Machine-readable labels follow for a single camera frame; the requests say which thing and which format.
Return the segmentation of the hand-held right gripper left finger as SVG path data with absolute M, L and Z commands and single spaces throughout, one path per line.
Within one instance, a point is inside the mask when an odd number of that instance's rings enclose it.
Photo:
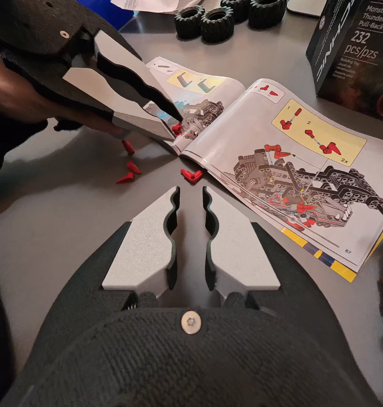
M 172 238 L 178 226 L 180 188 L 174 186 L 129 225 L 102 282 L 105 290 L 172 290 L 177 253 Z

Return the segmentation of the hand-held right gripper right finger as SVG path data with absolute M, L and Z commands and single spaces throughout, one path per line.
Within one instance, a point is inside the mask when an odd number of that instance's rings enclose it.
M 205 261 L 209 290 L 278 290 L 280 281 L 249 218 L 208 186 L 202 196 L 210 234 Z

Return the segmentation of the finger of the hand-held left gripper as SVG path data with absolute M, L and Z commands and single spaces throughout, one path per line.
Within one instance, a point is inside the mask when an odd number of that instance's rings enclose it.
M 152 101 L 177 121 L 183 121 L 183 116 L 172 98 L 141 59 L 102 30 L 94 37 L 94 47 L 97 51 L 96 65 L 99 71 L 125 83 L 122 90 L 131 87 L 133 91 L 130 91 L 129 95 L 134 97 L 134 101 Z
M 63 79 L 86 95 L 113 111 L 112 123 L 127 130 L 136 130 L 156 139 L 174 141 L 175 136 L 166 123 L 149 114 L 136 102 L 116 93 L 107 80 L 91 68 L 71 68 Z

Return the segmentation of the person's left forearm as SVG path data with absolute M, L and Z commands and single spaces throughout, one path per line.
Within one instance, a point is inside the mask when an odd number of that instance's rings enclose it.
M 48 121 L 39 123 L 22 123 L 0 113 L 0 170 L 5 155 L 23 144 L 31 136 L 46 129 Z

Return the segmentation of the person's left hand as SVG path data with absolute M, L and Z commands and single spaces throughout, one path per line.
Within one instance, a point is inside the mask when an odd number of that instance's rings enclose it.
M 85 109 L 69 108 L 47 100 L 32 84 L 6 68 L 0 57 L 0 113 L 23 123 L 39 123 L 49 118 L 63 118 L 90 129 L 123 139 L 125 129 Z

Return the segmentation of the blue plastic bin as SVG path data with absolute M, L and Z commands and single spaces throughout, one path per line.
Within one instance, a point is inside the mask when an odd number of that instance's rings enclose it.
M 126 22 L 124 10 L 115 6 L 110 0 L 79 0 L 78 2 L 101 16 L 117 30 Z

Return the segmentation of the white paper bag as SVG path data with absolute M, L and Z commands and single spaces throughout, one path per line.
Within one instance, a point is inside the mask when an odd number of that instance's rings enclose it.
M 112 0 L 111 3 L 128 11 L 176 14 L 184 8 L 199 4 L 200 0 Z

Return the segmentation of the black toy tire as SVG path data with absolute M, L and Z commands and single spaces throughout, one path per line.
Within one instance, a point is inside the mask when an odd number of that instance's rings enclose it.
M 201 37 L 206 43 L 220 43 L 234 33 L 234 12 L 230 7 L 206 11 L 200 20 Z
M 187 7 L 179 11 L 175 17 L 175 28 L 179 38 L 194 39 L 201 35 L 201 19 L 205 9 L 201 5 Z
M 270 28 L 281 22 L 286 11 L 286 0 L 251 0 L 248 24 L 253 29 Z
M 242 23 L 248 19 L 250 0 L 221 0 L 220 6 L 232 9 L 235 24 Z

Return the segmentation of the red angled toy connector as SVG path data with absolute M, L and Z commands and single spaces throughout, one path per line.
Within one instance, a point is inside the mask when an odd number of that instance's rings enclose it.
M 189 182 L 191 185 L 195 185 L 201 180 L 204 176 L 204 173 L 201 170 L 197 170 L 195 173 L 191 173 L 188 170 L 181 169 L 180 173 L 184 177 L 185 180 Z

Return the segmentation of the toy instruction booklet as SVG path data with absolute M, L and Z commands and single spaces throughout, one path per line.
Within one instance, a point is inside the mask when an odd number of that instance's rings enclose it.
M 183 116 L 166 144 L 263 220 L 352 282 L 383 240 L 383 140 L 345 128 L 271 79 L 248 89 L 156 57 L 147 64 Z M 145 110 L 172 130 L 175 119 Z

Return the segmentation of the black toy set box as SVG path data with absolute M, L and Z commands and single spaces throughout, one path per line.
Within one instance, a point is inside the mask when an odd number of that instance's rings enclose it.
M 383 0 L 329 0 L 306 50 L 316 95 L 383 121 Z

